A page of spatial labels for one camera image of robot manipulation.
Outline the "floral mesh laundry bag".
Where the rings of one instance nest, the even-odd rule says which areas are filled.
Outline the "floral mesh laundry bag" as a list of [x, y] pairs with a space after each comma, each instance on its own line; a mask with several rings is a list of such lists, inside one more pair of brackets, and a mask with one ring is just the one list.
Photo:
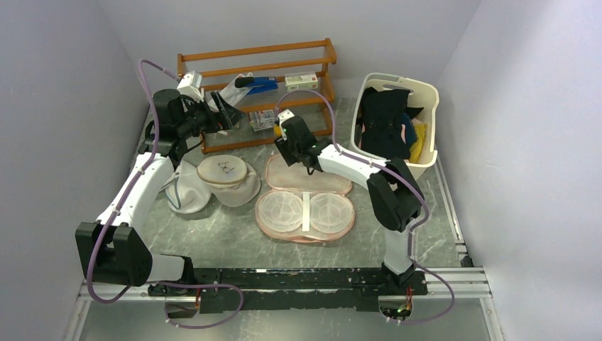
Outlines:
[[297, 243], [325, 243], [349, 232], [356, 218], [346, 196], [353, 184], [331, 173], [307, 173], [301, 164], [287, 166], [280, 155], [266, 161], [270, 190], [257, 199], [255, 217], [269, 237]]

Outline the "black bra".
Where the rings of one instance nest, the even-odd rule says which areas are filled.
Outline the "black bra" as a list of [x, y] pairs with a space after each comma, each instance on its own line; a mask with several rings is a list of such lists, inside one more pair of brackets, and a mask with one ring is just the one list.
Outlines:
[[359, 129], [356, 145], [362, 151], [384, 159], [409, 161], [410, 148], [401, 138], [402, 125], [414, 125], [412, 120], [423, 110], [408, 105], [410, 95], [411, 91], [404, 88], [377, 90], [368, 87], [363, 91], [356, 118]]

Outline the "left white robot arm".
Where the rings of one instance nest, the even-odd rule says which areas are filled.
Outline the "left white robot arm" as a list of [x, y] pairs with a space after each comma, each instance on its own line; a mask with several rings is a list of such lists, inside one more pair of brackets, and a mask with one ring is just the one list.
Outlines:
[[187, 140], [202, 134], [230, 130], [245, 113], [211, 92], [216, 105], [181, 94], [157, 91], [150, 99], [153, 122], [136, 162], [113, 202], [93, 222], [75, 232], [82, 270], [87, 282], [142, 286], [168, 281], [176, 294], [195, 289], [197, 276], [184, 256], [154, 254], [138, 235], [155, 197], [188, 152]]

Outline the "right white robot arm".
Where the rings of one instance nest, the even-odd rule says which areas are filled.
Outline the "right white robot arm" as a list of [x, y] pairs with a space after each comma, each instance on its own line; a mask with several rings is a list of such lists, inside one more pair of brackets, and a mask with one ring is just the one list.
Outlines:
[[308, 175], [331, 173], [367, 189], [373, 213], [385, 229], [383, 285], [389, 293], [402, 293], [417, 268], [412, 232], [427, 218], [425, 197], [406, 162], [367, 158], [333, 139], [319, 140], [304, 119], [289, 110], [278, 115], [277, 123], [281, 135], [275, 145], [288, 166], [299, 163]]

